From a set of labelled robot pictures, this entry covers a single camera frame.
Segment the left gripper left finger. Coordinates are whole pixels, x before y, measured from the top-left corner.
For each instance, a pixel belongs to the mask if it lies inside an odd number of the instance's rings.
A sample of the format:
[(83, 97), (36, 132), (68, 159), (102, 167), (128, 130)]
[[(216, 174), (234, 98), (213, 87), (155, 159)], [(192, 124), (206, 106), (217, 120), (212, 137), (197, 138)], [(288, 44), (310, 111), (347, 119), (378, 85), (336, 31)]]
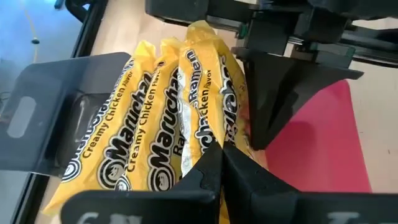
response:
[(170, 190), (89, 190), (62, 207), (62, 224), (218, 224), (223, 151), (213, 142)]

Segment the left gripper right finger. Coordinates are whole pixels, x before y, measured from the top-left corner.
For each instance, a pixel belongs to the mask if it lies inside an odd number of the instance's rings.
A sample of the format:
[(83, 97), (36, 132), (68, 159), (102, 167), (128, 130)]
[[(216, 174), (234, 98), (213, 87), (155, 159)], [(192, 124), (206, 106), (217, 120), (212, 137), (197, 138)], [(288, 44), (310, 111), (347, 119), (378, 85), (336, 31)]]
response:
[(223, 159), (231, 224), (398, 224), (398, 194), (302, 192), (230, 143)]

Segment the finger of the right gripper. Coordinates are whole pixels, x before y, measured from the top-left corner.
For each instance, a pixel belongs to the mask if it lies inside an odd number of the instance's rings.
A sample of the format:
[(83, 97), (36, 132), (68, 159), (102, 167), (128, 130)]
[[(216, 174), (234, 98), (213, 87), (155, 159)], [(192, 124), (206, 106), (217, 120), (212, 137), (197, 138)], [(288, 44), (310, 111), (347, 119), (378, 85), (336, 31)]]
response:
[(293, 115), (320, 90), (363, 72), (233, 47), (248, 86), (250, 143), (265, 149)]

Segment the yellow creamy chicken ramen pack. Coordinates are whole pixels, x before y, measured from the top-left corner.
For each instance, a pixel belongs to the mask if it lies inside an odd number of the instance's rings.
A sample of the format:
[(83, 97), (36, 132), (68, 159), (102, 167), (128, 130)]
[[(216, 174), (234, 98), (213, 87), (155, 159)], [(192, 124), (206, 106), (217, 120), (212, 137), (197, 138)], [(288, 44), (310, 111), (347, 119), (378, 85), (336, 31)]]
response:
[(57, 213), (79, 192), (115, 188), (124, 173), (154, 63), (155, 47), (145, 40), (139, 42), (82, 137), (44, 214)]
[(188, 26), (180, 49), (178, 82), (185, 138), (182, 174), (188, 173), (213, 142), (229, 142), (252, 157), (241, 117), (248, 100), (244, 74), (223, 39), (205, 21)]
[(138, 118), (134, 142), (118, 191), (166, 191), (182, 176), (181, 153), (185, 142), (178, 115), (178, 56), (181, 41), (161, 40), (161, 55)]

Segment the red plastic bin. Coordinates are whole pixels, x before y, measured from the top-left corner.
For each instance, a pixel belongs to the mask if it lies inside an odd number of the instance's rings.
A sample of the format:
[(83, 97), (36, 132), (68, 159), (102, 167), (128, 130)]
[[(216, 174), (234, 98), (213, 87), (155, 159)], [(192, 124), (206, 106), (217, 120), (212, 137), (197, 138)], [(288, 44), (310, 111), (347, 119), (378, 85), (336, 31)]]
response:
[(296, 189), (370, 193), (348, 82), (319, 91), (256, 160)]

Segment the dark grey plastic bin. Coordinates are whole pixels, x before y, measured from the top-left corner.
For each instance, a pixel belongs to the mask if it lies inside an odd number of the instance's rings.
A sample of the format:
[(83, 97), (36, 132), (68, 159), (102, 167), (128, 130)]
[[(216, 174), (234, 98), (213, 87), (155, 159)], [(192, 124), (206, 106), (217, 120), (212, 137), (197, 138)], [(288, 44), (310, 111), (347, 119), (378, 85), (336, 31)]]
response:
[(129, 58), (118, 52), (26, 67), (0, 115), (0, 170), (63, 175)]

